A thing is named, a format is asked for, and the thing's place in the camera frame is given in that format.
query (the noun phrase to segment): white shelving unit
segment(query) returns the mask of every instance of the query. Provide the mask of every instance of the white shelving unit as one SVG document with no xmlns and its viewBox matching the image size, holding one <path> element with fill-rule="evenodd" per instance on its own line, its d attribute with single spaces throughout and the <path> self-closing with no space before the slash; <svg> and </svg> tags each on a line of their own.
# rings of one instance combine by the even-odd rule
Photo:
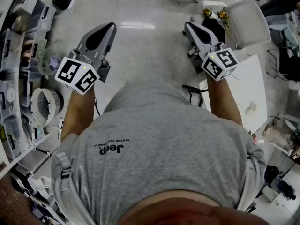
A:
<svg viewBox="0 0 300 225">
<path fill-rule="evenodd" d="M 1 8 L 1 14 L 0 14 L 0 30 L 3 26 L 3 23 L 4 23 L 4 20 L 8 14 L 8 11 L 9 11 L 9 8 L 10 6 L 13 4 L 13 1 L 14 0 L 7 0 L 6 1 L 6 4 L 5 4 L 5 7 L 2 9 Z"/>
<path fill-rule="evenodd" d="M 2 29 L 3 23 L 5 21 L 5 18 L 8 15 L 8 11 L 10 7 L 12 6 L 14 0 L 0 0 L 0 4 L 5 4 L 5 7 L 0 7 L 0 30 Z M 40 41 L 45 40 L 46 33 L 50 30 L 51 23 L 54 17 L 54 13 L 56 12 L 56 9 L 52 5 L 51 0 L 37 0 L 37 3 L 35 6 L 40 6 L 41 9 L 38 9 L 38 12 L 35 12 L 33 10 L 32 18 L 36 19 L 36 26 L 33 28 L 30 28 L 31 30 L 28 32 L 24 32 L 22 35 L 12 36 L 11 40 L 9 40 L 9 43 L 6 42 L 10 37 L 5 37 L 5 43 L 4 48 L 6 51 L 6 46 L 9 46 L 9 52 L 12 52 L 10 54 L 10 60 L 7 59 L 4 62 L 4 60 L 1 63 L 1 72 L 5 74 L 5 79 L 1 79 L 1 81 L 6 80 L 6 74 L 9 74 L 9 80 L 12 81 L 12 84 L 14 85 L 14 91 L 15 91 L 15 98 L 14 98 L 14 106 L 16 109 L 13 109 L 11 114 L 5 115 L 5 117 L 0 118 L 0 123 L 5 126 L 5 122 L 8 120 L 11 120 L 13 118 L 14 123 L 16 124 L 14 126 L 18 130 L 18 142 L 13 142 L 13 139 L 16 139 L 14 135 L 8 137 L 7 130 L 6 132 L 6 141 L 0 140 L 0 162 L 3 162 L 5 167 L 0 171 L 0 179 L 13 167 L 15 166 L 22 158 L 24 158 L 28 153 L 30 153 L 32 150 L 34 150 L 38 145 L 40 145 L 43 141 L 45 141 L 47 138 L 49 138 L 52 134 L 47 134 L 42 139 L 40 139 L 35 144 L 31 141 L 28 141 L 28 133 L 25 133 L 23 123 L 22 123 L 22 114 L 20 111 L 20 101 L 19 101 L 19 71 L 20 71 L 20 62 L 21 62 L 21 55 L 22 55 L 22 47 L 23 42 L 25 41 L 26 37 L 30 32 L 38 33 L 39 40 L 35 41 L 33 46 L 38 46 L 38 43 Z M 1 111 L 4 109 L 2 107 L 4 103 L 4 96 L 0 96 L 2 100 L 0 100 L 0 103 L 2 101 L 2 104 L 0 105 Z"/>
</svg>

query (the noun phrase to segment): shirt sleeve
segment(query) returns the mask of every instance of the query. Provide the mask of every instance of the shirt sleeve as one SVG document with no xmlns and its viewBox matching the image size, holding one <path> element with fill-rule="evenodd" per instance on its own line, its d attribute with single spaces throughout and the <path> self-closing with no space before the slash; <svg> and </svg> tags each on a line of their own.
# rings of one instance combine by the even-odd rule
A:
<svg viewBox="0 0 300 225">
<path fill-rule="evenodd" d="M 262 148 L 253 142 L 252 136 L 244 128 L 240 127 L 240 129 L 243 129 L 241 136 L 246 146 L 248 159 L 243 192 L 237 209 L 246 211 L 263 185 L 266 162 Z"/>
<path fill-rule="evenodd" d="M 61 142 L 59 148 L 56 150 L 56 153 L 53 154 L 52 162 L 51 162 L 51 186 L 55 187 L 55 181 L 60 176 L 63 167 L 60 164 L 60 161 L 56 157 L 56 154 L 61 152 L 65 152 L 67 156 L 72 160 L 72 157 L 76 154 L 77 144 L 79 143 L 78 136 L 76 134 L 69 134 L 65 137 L 65 139 Z M 56 199 L 55 189 L 53 189 L 53 195 Z"/>
</svg>

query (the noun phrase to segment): tiled floor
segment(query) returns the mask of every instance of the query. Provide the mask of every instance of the tiled floor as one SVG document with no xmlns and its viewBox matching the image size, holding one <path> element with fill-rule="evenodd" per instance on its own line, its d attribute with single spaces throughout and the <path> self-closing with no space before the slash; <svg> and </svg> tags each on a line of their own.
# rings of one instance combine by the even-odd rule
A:
<svg viewBox="0 0 300 225">
<path fill-rule="evenodd" d="M 239 0 L 216 1 L 232 4 Z M 190 46 L 181 31 L 190 16 L 201 11 L 200 3 L 194 0 L 77 0 L 74 13 L 64 11 L 56 16 L 51 39 L 68 55 L 87 31 L 102 23 L 116 23 L 117 35 L 107 56 L 111 70 L 106 82 L 98 81 L 95 87 L 102 112 L 120 88 L 137 79 L 163 79 L 178 89 L 183 83 L 197 86 L 200 78 L 187 58 Z M 250 47 L 246 52 L 259 57 L 268 115 L 276 115 L 285 111 L 288 85 L 265 73 L 274 65 L 273 58 L 266 53 L 268 47 L 274 45 Z M 67 105 L 71 91 L 52 81 L 51 77 L 49 83 L 62 92 Z M 60 117 L 64 116 L 66 105 Z M 269 160 L 274 148 L 266 140 L 260 141 L 260 145 Z"/>
</svg>

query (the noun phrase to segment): storage container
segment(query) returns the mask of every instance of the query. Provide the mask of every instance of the storage container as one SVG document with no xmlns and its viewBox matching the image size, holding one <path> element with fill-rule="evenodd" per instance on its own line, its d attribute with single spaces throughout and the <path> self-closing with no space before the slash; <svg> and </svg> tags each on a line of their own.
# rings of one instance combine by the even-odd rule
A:
<svg viewBox="0 0 300 225">
<path fill-rule="evenodd" d="M 45 37 L 38 35 L 38 33 L 28 33 L 25 35 L 20 68 L 37 67 L 39 62 L 39 55 L 45 49 L 47 40 Z"/>
<path fill-rule="evenodd" d="M 48 7 L 42 2 L 37 2 L 30 18 L 28 32 L 37 32 L 40 35 L 46 34 L 50 31 L 54 14 L 54 8 Z"/>
<path fill-rule="evenodd" d="M 2 139 L 4 150 L 8 156 L 15 159 L 25 148 L 21 145 L 20 131 L 16 117 L 9 117 L 2 123 L 6 140 Z"/>
<path fill-rule="evenodd" d="M 0 71 L 19 66 L 18 49 L 20 49 L 21 35 L 6 29 L 0 36 L 1 63 Z"/>
<path fill-rule="evenodd" d="M 0 119 L 1 122 L 17 111 L 15 81 L 0 81 Z"/>
<path fill-rule="evenodd" d="M 42 75 L 39 72 L 20 69 L 19 72 L 19 101 L 20 105 L 28 107 L 32 93 L 41 86 Z"/>
</svg>

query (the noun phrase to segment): gray t-shirt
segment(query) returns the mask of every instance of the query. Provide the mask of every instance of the gray t-shirt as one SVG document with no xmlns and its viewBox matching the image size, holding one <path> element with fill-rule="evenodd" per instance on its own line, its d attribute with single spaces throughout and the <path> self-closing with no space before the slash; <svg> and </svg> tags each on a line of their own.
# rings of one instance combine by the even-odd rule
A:
<svg viewBox="0 0 300 225">
<path fill-rule="evenodd" d="M 97 224 L 116 224 L 133 205 L 156 193 L 184 189 L 236 208 L 247 154 L 265 169 L 263 151 L 240 125 L 192 106 L 171 85 L 126 85 L 80 136 L 58 152 L 72 163 L 73 181 Z M 62 166 L 52 162 L 52 182 Z"/>
</svg>

